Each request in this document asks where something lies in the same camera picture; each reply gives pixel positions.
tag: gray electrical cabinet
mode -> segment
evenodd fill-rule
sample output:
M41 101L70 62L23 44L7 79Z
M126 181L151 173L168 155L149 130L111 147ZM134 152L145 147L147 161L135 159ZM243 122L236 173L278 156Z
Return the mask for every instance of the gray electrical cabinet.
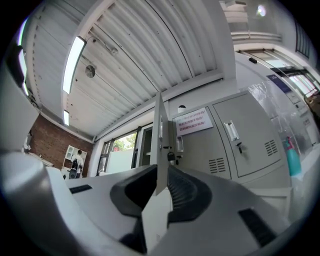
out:
M211 128L177 135L176 121L205 108ZM268 115L247 91L172 117L171 143L181 168L246 183L285 168L286 154Z

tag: cabinet handle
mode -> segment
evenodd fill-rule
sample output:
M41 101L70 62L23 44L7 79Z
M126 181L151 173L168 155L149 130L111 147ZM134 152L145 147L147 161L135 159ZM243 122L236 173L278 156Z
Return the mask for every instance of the cabinet handle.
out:
M234 125L234 123L232 121L228 122L228 123L224 123L225 127L226 127L226 130L228 131L229 133L229 136L230 136L230 139L231 141L236 141L236 140L239 140L239 134L236 130L236 127Z
M182 140L182 136L176 137L176 151L177 152L183 152L184 151L184 142Z

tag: spray bottle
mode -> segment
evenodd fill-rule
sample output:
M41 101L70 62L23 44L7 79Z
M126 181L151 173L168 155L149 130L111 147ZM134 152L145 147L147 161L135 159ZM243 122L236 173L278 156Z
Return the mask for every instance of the spray bottle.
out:
M289 165L290 176L300 174L301 173L300 158L289 136L286 137L285 146L286 146L286 159Z

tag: red brick wall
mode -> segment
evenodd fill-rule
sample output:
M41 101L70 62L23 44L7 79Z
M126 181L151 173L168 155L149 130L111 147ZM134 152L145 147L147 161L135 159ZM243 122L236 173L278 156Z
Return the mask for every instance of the red brick wall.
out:
M89 161L94 147L92 143L70 134L41 115L38 116L31 131L30 152L38 156L42 154L44 160L53 163L53 167L59 170L63 167L69 145L87 152L82 172L83 177L87 176ZM64 165L69 167L71 162L66 160Z

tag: door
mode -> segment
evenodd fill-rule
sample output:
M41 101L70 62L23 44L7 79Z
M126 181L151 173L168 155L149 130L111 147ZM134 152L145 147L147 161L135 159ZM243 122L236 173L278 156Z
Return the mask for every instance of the door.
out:
M167 187L168 181L168 147L169 146L169 128L168 116L165 109L161 93L155 96L154 120L151 138L150 164L157 165L157 181L155 194L158 195Z
M208 129L177 136L176 120L172 119L175 155L181 156L177 166L204 172L230 180L230 167L220 133L208 107L205 108L213 125Z
M271 121L251 94L224 100L213 108L231 145L238 178L281 159L278 148L282 145L277 145Z

